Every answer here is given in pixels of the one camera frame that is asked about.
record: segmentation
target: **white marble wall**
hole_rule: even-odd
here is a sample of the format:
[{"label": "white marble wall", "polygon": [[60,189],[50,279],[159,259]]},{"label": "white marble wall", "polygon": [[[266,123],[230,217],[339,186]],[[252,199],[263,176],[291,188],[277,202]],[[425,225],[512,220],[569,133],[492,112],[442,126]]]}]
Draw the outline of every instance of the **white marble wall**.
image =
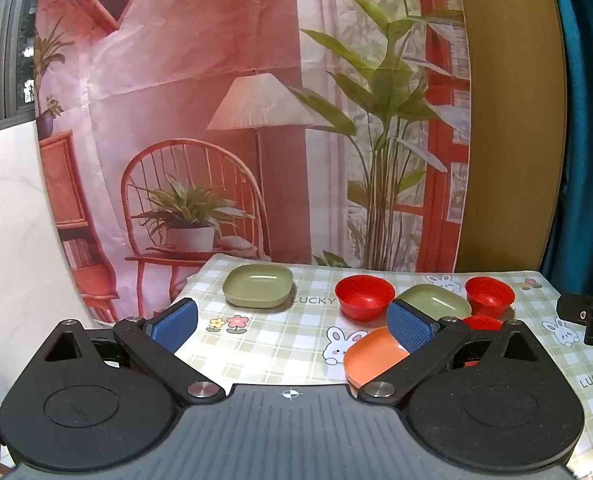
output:
[{"label": "white marble wall", "polygon": [[38,346],[67,318],[93,327],[56,236],[35,125],[1,130],[0,403]]}]

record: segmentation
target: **bunny print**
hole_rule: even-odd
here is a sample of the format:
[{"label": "bunny print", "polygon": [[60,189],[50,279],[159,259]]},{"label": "bunny print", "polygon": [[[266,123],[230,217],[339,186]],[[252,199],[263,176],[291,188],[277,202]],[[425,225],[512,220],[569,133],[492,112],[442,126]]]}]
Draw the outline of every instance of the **bunny print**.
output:
[{"label": "bunny print", "polygon": [[545,329],[547,329],[555,335],[560,345],[572,346],[573,343],[579,341],[579,336],[577,335],[577,333],[570,330],[565,325],[563,320],[558,317],[555,319],[554,324],[548,321],[544,321],[543,326]]},{"label": "bunny print", "polygon": [[343,330],[331,326],[328,329],[328,339],[330,342],[328,343],[328,346],[325,347],[325,350],[323,350],[323,359],[325,359],[325,363],[329,365],[342,364],[343,357],[345,356],[345,352],[348,351],[348,348],[366,335],[368,335],[368,332],[359,330],[346,339],[343,335]]},{"label": "bunny print", "polygon": [[436,276],[426,276],[425,279],[428,280],[432,285],[439,286],[441,288],[445,288],[450,292],[461,292],[461,285],[452,281],[453,276],[449,276],[448,274],[444,274],[440,278]]}]

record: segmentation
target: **gray ribbed surface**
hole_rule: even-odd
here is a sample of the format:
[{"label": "gray ribbed surface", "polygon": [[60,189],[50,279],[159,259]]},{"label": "gray ribbed surface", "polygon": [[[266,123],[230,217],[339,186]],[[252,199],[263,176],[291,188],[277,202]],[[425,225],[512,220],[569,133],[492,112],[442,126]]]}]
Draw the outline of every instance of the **gray ribbed surface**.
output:
[{"label": "gray ribbed surface", "polygon": [[[290,389],[300,395],[287,399],[282,393]],[[23,465],[6,480],[61,477],[67,475]],[[465,472],[430,456],[393,410],[356,402],[342,385],[238,386],[220,404],[186,410],[166,441],[140,459],[105,472],[76,475],[76,480],[498,478]],[[558,469],[517,478],[574,477]]]}]

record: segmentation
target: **table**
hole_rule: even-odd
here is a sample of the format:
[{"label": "table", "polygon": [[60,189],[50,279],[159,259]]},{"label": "table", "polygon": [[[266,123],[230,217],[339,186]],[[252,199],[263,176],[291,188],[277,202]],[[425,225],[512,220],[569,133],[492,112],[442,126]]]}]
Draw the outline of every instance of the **table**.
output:
[{"label": "table", "polygon": [[[198,328],[176,355],[226,391],[234,383],[344,383],[343,365],[327,364],[323,351],[328,331],[338,328],[346,339],[358,331],[385,325],[385,319],[354,323],[339,311],[334,286],[356,273],[372,274],[392,283],[397,294],[417,283],[442,283],[465,296],[464,284],[481,274],[412,274],[289,265],[294,273],[292,296],[270,311],[234,307],[221,288],[234,268],[249,260],[217,254],[188,279],[179,298],[198,305]],[[514,317],[524,321],[548,350],[581,399],[586,427],[569,467],[593,480],[593,347],[583,344],[583,329],[557,321],[559,294],[538,272],[488,273],[508,283],[516,294]]]}]

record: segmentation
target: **red bowl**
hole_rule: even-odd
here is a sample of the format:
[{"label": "red bowl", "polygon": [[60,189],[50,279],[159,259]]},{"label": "red bowl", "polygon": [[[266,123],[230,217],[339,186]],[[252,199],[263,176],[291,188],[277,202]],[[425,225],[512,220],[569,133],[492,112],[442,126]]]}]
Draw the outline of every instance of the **red bowl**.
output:
[{"label": "red bowl", "polygon": [[497,317],[514,303],[514,291],[510,285],[488,276],[467,280],[465,292],[475,316]]},{"label": "red bowl", "polygon": [[469,316],[465,321],[472,330],[499,330],[502,323],[490,316]]},{"label": "red bowl", "polygon": [[341,311],[356,321],[376,319],[395,298],[395,288],[388,282],[369,274],[355,274],[343,278],[334,287]]}]

